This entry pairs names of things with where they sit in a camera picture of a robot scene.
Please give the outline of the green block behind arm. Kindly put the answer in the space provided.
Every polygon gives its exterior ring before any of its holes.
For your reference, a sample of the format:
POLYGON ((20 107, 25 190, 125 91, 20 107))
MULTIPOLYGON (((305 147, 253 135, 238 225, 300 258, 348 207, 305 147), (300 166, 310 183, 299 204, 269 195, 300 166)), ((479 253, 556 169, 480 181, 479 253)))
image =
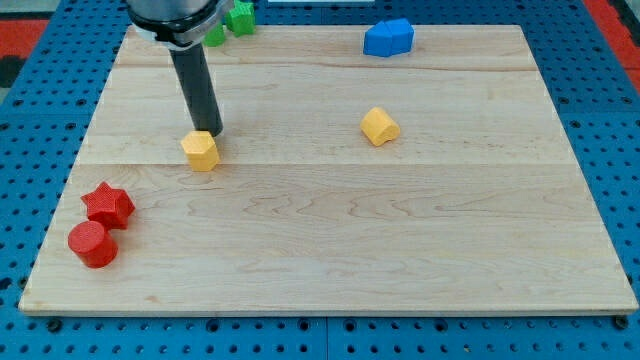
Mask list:
POLYGON ((223 23, 218 23, 204 37, 202 43, 207 47, 217 47, 226 41, 226 33, 223 23))

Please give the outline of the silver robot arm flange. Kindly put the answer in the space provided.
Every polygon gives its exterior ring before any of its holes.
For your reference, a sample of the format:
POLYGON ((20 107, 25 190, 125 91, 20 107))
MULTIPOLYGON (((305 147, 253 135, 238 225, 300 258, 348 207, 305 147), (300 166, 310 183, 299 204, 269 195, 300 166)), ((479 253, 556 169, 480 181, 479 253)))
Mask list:
POLYGON ((126 0, 138 34, 175 51, 200 43, 235 8, 234 0, 126 0))

